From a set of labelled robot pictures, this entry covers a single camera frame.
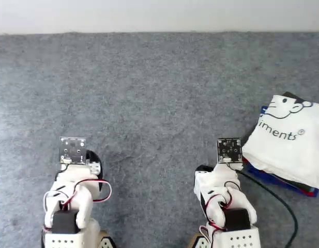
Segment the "cartoon face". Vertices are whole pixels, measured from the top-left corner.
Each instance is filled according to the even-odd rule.
[[[284,119],[290,114],[298,113],[305,107],[311,107],[312,105],[312,102],[274,95],[265,115],[270,115],[277,119]]]

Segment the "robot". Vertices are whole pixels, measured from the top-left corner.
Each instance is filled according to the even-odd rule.
[[[60,137],[59,162],[61,170],[43,197],[41,247],[115,248],[111,237],[90,216],[93,202],[105,202],[112,194],[110,183],[102,179],[101,160],[86,149],[85,138]],[[99,199],[104,186],[109,193]]]
[[[194,193],[207,219],[189,248],[259,248],[255,209],[240,190],[236,169],[242,168],[239,139],[218,140],[218,164],[199,166]],[[42,248],[115,248],[112,238],[91,218],[93,202],[112,194],[99,157],[85,148],[86,139],[61,137],[57,172],[43,197]],[[99,199],[103,187],[109,189]]]

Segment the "white wall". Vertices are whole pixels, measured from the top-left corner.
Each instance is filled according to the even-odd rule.
[[[0,0],[0,34],[317,31],[319,0]]]

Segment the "circuit board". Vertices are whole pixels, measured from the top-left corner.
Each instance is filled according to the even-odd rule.
[[[219,138],[217,141],[218,163],[242,163],[240,138]]]
[[[62,164],[86,164],[85,138],[60,137],[59,161]]]

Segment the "gray carpet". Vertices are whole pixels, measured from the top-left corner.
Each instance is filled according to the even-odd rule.
[[[0,247],[39,247],[60,135],[105,162],[114,192],[93,216],[118,247],[186,247],[205,224],[195,168],[286,90],[319,103],[319,34],[1,36]],[[241,183],[263,247],[283,247],[289,213]],[[319,196],[270,188],[296,212],[293,247],[319,247]]]

